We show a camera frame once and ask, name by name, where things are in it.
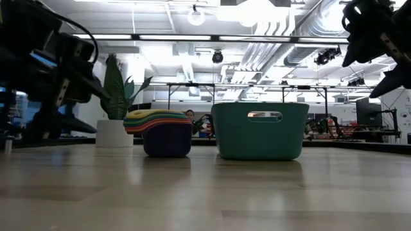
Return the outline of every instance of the stacked colorful bowl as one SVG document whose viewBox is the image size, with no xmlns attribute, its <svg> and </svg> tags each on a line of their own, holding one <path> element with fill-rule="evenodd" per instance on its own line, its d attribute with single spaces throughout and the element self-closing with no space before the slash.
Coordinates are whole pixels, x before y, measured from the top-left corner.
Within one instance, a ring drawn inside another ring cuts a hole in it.
<svg viewBox="0 0 411 231">
<path fill-rule="evenodd" d="M 124 118 L 129 134 L 143 134 L 144 151 L 151 157 L 185 157 L 191 149 L 191 121 L 174 110 L 136 110 Z"/>
</svg>

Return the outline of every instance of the white planter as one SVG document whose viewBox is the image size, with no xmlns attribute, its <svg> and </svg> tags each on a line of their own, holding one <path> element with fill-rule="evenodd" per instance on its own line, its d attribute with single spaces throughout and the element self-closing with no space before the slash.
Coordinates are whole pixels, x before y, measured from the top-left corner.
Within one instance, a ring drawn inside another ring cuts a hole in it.
<svg viewBox="0 0 411 231">
<path fill-rule="evenodd" d="M 96 147 L 99 148 L 130 148 L 134 136 L 127 134 L 122 120 L 97 121 Z"/>
</svg>

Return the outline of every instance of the teal plastic basket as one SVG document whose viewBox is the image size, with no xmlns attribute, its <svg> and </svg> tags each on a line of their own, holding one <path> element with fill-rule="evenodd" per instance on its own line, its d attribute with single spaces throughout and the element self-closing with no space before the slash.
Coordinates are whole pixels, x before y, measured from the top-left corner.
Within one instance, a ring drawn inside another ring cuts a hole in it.
<svg viewBox="0 0 411 231">
<path fill-rule="evenodd" d="M 293 160 L 301 154 L 310 106 L 301 103 L 219 103 L 212 107 L 217 147 L 224 158 Z M 279 117 L 248 117 L 280 112 Z"/>
</svg>

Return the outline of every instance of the person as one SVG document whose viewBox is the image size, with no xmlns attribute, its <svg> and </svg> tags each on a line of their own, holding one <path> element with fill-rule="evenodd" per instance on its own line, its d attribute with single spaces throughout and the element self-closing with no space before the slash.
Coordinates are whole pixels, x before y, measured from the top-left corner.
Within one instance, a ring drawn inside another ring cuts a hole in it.
<svg viewBox="0 0 411 231">
<path fill-rule="evenodd" d="M 186 116 L 187 116 L 187 118 L 194 124 L 195 123 L 195 120 L 194 120 L 194 111 L 193 110 L 187 110 L 186 111 Z M 199 136 L 199 133 L 198 132 L 202 132 L 202 133 L 204 133 L 204 132 L 207 132 L 207 125 L 206 124 L 202 124 L 201 125 L 201 129 L 200 129 L 200 131 L 198 131 L 198 128 L 196 127 L 196 126 L 193 126 L 193 136 L 194 137 L 198 137 Z"/>
</svg>

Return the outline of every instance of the wooden floor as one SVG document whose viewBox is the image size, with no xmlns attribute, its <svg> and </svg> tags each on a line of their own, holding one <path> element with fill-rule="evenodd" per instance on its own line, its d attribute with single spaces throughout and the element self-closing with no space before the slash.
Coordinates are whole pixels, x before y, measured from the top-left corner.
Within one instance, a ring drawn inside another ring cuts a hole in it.
<svg viewBox="0 0 411 231">
<path fill-rule="evenodd" d="M 0 159 L 0 230 L 411 230 L 411 158 L 304 148 L 293 162 L 223 160 L 215 147 L 14 150 Z"/>
</svg>

